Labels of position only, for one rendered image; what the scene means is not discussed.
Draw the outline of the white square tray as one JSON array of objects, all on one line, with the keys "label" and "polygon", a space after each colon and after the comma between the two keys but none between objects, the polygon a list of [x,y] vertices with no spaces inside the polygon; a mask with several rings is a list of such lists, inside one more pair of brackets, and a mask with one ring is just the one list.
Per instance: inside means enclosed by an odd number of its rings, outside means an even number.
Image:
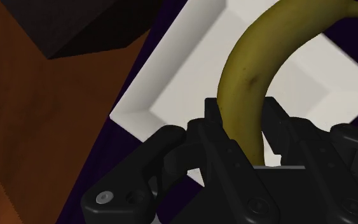
[{"label": "white square tray", "polygon": [[[245,29],[278,0],[188,0],[110,114],[140,141],[185,127],[215,97],[224,63]],[[268,95],[322,130],[358,115],[358,60],[325,35],[297,50]]]}]

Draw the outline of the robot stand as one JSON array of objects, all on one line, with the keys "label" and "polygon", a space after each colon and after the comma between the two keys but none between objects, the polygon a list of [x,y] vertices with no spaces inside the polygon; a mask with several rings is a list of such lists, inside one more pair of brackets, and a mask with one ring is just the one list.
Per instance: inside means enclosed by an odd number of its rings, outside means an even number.
[{"label": "robot stand", "polygon": [[1,0],[47,59],[125,48],[164,0]]}]

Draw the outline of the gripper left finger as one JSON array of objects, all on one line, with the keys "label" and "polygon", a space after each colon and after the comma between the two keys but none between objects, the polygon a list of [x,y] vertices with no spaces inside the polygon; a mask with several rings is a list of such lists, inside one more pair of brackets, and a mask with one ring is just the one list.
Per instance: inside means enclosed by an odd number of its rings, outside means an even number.
[{"label": "gripper left finger", "polygon": [[221,124],[217,102],[165,125],[81,198],[86,224],[279,224],[280,210]]}]

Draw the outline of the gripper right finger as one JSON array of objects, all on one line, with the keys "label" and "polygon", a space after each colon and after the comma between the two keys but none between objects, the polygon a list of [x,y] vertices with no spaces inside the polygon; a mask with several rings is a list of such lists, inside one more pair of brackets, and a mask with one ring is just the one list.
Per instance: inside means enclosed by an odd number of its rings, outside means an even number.
[{"label": "gripper right finger", "polygon": [[320,202],[318,224],[358,224],[358,127],[340,123],[326,132],[306,118],[290,117],[273,97],[263,106],[262,130],[283,165],[302,165]]}]

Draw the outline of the yellow banana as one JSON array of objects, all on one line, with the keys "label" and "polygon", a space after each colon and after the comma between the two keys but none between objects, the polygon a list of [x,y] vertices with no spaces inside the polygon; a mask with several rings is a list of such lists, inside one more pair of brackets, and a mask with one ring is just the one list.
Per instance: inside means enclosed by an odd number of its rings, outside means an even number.
[{"label": "yellow banana", "polygon": [[357,0],[278,0],[241,35],[217,89],[223,129],[252,165],[264,165],[262,107],[273,77],[302,45],[343,18],[358,18]]}]

